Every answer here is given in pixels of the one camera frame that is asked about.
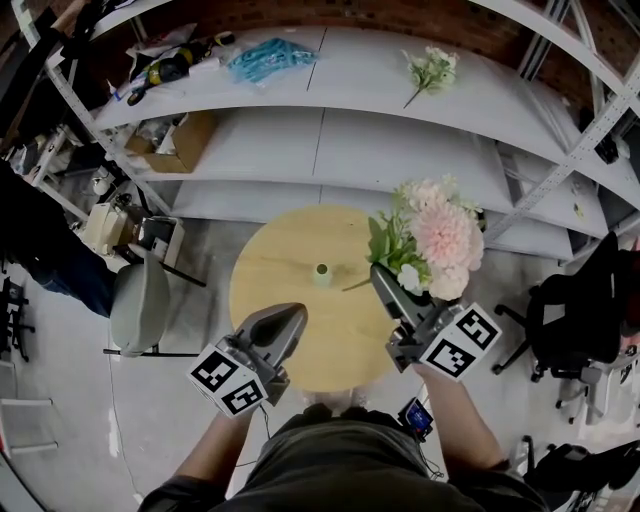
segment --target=jeans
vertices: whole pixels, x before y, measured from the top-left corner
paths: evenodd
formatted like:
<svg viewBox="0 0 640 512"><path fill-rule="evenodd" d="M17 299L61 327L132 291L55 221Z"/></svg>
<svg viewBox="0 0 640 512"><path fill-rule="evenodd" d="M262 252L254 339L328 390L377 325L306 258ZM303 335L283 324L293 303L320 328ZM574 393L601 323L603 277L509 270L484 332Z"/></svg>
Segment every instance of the jeans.
<svg viewBox="0 0 640 512"><path fill-rule="evenodd" d="M46 290L78 299L98 315L109 317L116 274L69 229L60 233L64 255L53 270L31 271Z"/></svg>
<svg viewBox="0 0 640 512"><path fill-rule="evenodd" d="M410 437L412 435L410 431L400 425L400 423L393 419L391 415L384 412L367 411L364 407L351 407L343 412L339 418L332 418L331 414L331 409L326 405L314 404L307 407L302 414L296 414L293 418L287 421L282 428L275 433L274 437L294 428L311 427L321 423L341 420L362 421L364 423L373 423L374 425L383 425L385 427L393 428Z"/></svg>

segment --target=concrete floor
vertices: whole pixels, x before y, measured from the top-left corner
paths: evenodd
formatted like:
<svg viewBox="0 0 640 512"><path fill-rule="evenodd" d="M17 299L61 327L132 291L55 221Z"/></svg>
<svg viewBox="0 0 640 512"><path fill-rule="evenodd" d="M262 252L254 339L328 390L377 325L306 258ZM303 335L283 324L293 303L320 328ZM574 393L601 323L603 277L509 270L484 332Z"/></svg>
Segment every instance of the concrete floor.
<svg viewBox="0 0 640 512"><path fill-rule="evenodd" d="M203 280L201 289L170 276L172 307L165 351L197 352L207 342L230 332L229 281L244 244L260 227L256 224L188 221L179 267ZM523 311L529 286L561 272L556 263L534 257L488 251L483 266L472 276L467 296L487 311L506 301ZM190 359L119 359L102 354L108 346L109 325L73 299L49 293L19 267L15 281L24 281L31 301L27 319L37 333L26 335L31 362L17 366L17 395L51 397L51 410L11 411L9 436L15 444L55 439L57 451L20 455L16 469L33 492L51 509L61 512L122 512L137 508L148 494L182 462L215 416L210 402L185 377ZM576 441L581 426L570 426L554 408L560 383L546 377L529 381L532 360L523 357L500 377L491 365L522 337L513 322L496 318L504 334L497 346L466 378L481 414L503 448L511 452L523 434L537 444ZM16 389L0 369L0 393ZM417 377L392 372L367 387L371 408L396 414L420 389ZM300 391L289 388L269 412L273 433L303 409ZM263 417L254 416L241 463L256 459L266 440ZM610 438L612 446L617 438ZM437 434L425 453L441 462ZM232 492L242 487L251 466L239 468Z"/></svg>

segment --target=blue plastic bag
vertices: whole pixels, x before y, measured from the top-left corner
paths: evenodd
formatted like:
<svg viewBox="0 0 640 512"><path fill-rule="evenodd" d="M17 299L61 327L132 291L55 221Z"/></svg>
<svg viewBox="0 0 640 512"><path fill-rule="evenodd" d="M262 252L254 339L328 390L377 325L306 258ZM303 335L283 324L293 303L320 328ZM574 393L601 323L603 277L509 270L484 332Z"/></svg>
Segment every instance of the blue plastic bag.
<svg viewBox="0 0 640 512"><path fill-rule="evenodd" d="M249 81L262 86L265 79L276 71L305 67L316 60L316 53L304 46L275 38L247 50L229 62L227 67L236 82Z"/></svg>

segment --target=green shirt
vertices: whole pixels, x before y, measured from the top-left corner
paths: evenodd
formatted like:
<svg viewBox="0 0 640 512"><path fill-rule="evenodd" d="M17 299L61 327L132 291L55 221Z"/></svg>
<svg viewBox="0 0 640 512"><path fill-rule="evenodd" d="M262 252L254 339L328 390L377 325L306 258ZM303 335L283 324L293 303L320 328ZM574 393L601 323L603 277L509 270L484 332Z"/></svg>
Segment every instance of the green shirt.
<svg viewBox="0 0 640 512"><path fill-rule="evenodd" d="M140 512L547 510L529 486L504 472L430 480L418 449L409 436L368 423L298 428L265 444L245 487L230 500L208 482L173 477Z"/></svg>

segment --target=person's arm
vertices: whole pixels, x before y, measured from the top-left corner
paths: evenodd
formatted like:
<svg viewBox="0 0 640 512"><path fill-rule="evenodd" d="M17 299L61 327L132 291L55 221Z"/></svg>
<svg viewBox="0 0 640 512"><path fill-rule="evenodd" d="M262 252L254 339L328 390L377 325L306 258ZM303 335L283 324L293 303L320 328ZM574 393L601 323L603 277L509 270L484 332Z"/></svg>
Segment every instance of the person's arm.
<svg viewBox="0 0 640 512"><path fill-rule="evenodd" d="M251 417L218 413L173 477L149 494L138 512L210 510L224 502Z"/></svg>
<svg viewBox="0 0 640 512"><path fill-rule="evenodd" d="M174 476L205 480L226 491L247 439L251 416L227 418L219 413Z"/></svg>
<svg viewBox="0 0 640 512"><path fill-rule="evenodd" d="M88 0L74 0L47 30L40 34L40 41L25 57L0 99L0 150L10 146L28 103L36 79L51 50L60 41L62 32L76 19Z"/></svg>
<svg viewBox="0 0 640 512"><path fill-rule="evenodd" d="M414 365L429 391L449 476L494 469L506 460L498 441L478 414L462 383L425 365Z"/></svg>

